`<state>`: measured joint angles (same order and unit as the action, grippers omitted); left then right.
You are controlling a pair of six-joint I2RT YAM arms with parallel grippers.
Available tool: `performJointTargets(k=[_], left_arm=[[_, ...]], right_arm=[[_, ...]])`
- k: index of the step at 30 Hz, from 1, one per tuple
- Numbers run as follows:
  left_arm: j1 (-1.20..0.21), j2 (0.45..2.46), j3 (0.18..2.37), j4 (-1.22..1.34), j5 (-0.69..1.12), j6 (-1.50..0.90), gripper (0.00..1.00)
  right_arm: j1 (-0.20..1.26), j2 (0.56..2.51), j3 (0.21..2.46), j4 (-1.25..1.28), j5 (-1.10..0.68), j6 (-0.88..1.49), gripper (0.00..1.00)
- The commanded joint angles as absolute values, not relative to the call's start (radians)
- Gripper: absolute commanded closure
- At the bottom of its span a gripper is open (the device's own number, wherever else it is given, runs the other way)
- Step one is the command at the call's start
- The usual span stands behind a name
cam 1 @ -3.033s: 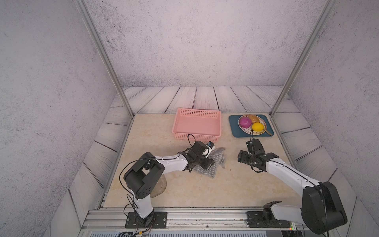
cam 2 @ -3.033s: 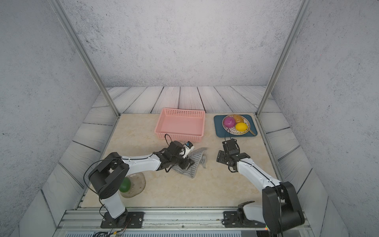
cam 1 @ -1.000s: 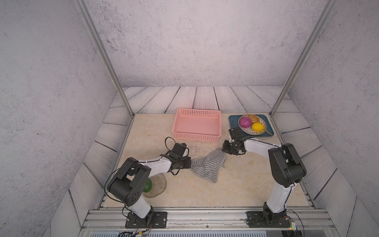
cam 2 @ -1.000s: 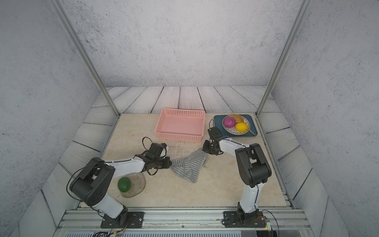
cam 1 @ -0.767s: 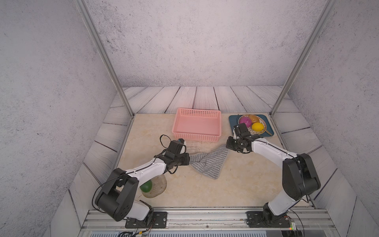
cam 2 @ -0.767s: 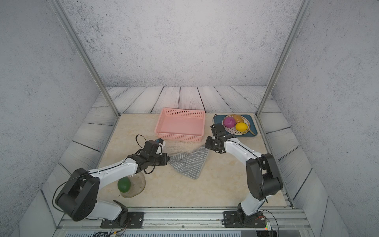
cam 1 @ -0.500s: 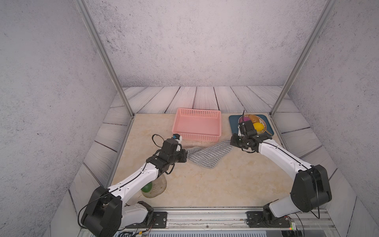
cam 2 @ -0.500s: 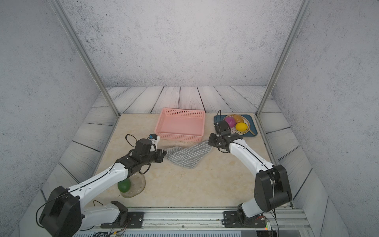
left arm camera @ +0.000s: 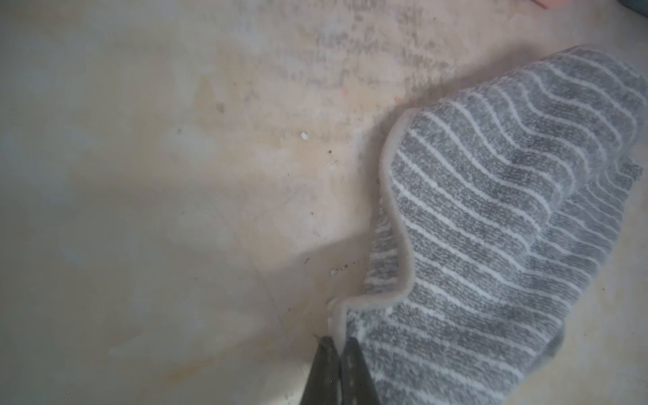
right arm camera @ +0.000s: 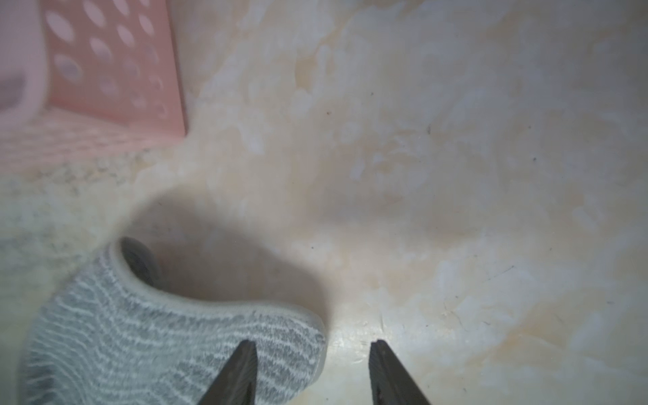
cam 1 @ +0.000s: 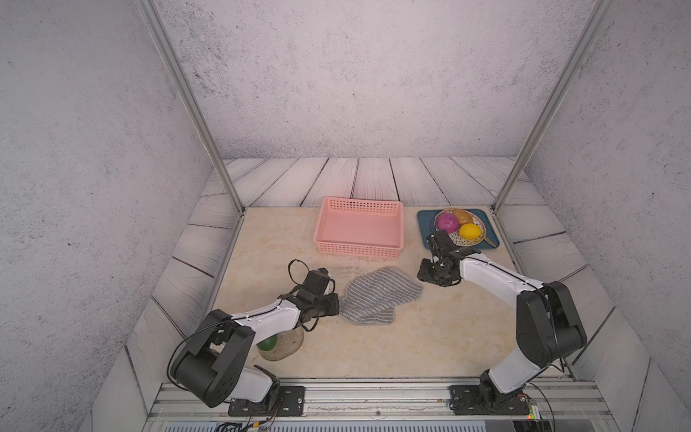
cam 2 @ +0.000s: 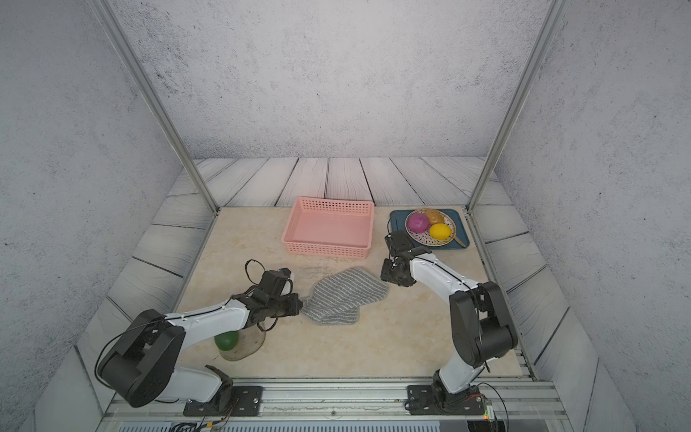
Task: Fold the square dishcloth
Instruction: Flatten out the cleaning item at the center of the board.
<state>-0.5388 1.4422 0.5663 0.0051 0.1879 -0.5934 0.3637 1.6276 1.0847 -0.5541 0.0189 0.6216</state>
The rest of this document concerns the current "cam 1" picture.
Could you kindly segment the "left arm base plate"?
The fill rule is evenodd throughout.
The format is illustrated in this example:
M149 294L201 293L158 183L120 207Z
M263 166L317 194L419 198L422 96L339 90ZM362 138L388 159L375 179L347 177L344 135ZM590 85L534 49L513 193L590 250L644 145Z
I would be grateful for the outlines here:
M228 416L235 417L300 417L303 414L305 401L304 386L273 386L264 399L253 402L232 398L228 407Z

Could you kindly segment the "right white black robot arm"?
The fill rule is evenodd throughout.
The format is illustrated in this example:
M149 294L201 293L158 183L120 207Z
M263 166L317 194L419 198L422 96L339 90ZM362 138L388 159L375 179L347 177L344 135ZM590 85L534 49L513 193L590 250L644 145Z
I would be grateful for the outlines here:
M515 309L516 347L480 376L480 400L486 405L515 398L554 361L587 344L587 333L565 284L530 279L482 254L465 256L459 250L424 258L417 278L442 287L471 282Z

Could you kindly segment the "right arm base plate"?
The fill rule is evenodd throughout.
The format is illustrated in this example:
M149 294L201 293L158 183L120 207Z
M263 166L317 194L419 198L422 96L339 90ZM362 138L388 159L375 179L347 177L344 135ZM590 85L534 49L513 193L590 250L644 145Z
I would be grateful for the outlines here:
M531 412L528 397L521 389L501 393L489 385L453 385L449 387L450 410L458 416L527 416Z

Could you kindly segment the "grey striped dishcloth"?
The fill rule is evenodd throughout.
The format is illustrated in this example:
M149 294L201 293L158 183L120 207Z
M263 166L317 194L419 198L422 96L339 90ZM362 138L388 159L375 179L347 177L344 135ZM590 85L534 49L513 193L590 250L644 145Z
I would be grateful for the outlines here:
M398 306L417 301L420 282L395 267L385 267L356 277L339 299L339 315L358 326L390 325Z

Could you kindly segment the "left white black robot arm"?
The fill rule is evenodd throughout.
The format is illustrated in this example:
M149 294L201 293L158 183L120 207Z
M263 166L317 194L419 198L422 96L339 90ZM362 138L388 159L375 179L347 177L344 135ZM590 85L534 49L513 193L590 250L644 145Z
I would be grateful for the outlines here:
M168 378L210 408L232 399L268 413L278 403L280 379L261 367L246 366L252 347L338 313L336 293L316 295L302 288L255 311L230 315L214 310L174 350Z

